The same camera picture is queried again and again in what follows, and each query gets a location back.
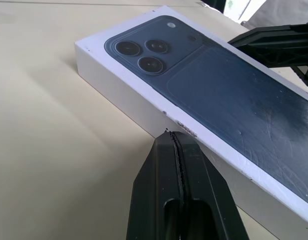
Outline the white smartphone box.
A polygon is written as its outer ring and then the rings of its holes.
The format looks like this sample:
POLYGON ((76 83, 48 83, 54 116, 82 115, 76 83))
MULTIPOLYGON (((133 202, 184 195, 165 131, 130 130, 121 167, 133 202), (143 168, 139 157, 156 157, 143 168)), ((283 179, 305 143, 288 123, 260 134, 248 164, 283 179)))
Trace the white smartphone box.
POLYGON ((308 93, 167 6, 75 43, 79 75, 151 135, 167 120, 308 222, 308 93))

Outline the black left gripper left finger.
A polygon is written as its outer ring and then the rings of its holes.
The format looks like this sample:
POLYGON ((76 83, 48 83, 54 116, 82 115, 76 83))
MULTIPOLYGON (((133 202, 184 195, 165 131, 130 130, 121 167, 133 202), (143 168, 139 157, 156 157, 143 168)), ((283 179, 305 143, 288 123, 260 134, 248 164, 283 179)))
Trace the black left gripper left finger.
POLYGON ((164 132, 134 180, 126 240, 166 240, 165 205, 179 198, 175 145, 164 132))

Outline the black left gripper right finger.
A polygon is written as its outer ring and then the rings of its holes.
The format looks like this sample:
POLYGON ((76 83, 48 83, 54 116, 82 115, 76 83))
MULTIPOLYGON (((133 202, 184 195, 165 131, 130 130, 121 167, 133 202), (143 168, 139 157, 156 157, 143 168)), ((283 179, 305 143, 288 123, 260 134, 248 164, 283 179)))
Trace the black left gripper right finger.
POLYGON ((181 240, 250 240, 229 187, 189 135, 172 133, 183 187, 181 240))

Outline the white crumpled sheet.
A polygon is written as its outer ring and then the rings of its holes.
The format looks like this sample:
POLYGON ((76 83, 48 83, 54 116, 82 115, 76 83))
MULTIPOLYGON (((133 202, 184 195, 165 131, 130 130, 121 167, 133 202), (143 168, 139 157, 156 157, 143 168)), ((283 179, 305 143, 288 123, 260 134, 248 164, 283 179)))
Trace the white crumpled sheet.
POLYGON ((308 0, 226 0, 224 15, 248 29, 308 22, 308 0))

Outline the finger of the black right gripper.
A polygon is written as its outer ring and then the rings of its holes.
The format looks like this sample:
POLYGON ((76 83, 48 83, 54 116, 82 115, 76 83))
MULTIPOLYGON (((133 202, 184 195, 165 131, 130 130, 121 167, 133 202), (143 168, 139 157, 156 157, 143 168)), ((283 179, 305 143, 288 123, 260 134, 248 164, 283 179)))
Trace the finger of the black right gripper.
POLYGON ((308 23, 257 27, 228 43, 268 68, 308 66, 308 23))

